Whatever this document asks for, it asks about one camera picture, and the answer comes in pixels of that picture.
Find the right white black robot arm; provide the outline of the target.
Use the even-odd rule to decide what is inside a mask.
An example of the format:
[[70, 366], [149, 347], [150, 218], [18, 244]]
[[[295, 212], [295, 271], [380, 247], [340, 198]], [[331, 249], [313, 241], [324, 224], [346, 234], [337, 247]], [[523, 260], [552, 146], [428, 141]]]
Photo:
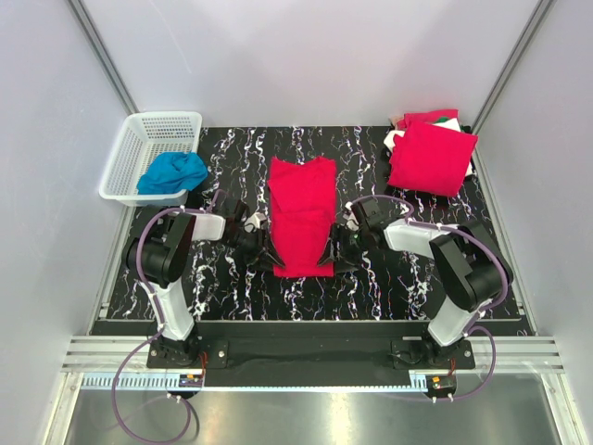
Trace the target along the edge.
[[359, 268], [371, 248], [406, 252], [435, 264], [446, 296], [418, 339], [392, 344], [401, 370], [446, 369], [461, 360], [462, 343], [486, 309], [505, 299], [513, 271], [478, 221], [462, 225], [415, 222], [409, 213], [380, 209], [372, 197], [353, 201], [350, 222], [331, 226], [318, 265], [338, 273]]

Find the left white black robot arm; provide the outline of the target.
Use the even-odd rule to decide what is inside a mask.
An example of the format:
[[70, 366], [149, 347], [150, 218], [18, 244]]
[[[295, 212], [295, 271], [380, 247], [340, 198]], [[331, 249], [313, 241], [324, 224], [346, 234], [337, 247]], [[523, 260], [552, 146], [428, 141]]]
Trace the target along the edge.
[[195, 241], [222, 243], [262, 271], [283, 269], [267, 217], [240, 199], [214, 197], [205, 210], [147, 206], [122, 252], [122, 262], [148, 296], [157, 332], [148, 340], [151, 359], [180, 367], [206, 360], [182, 276]]

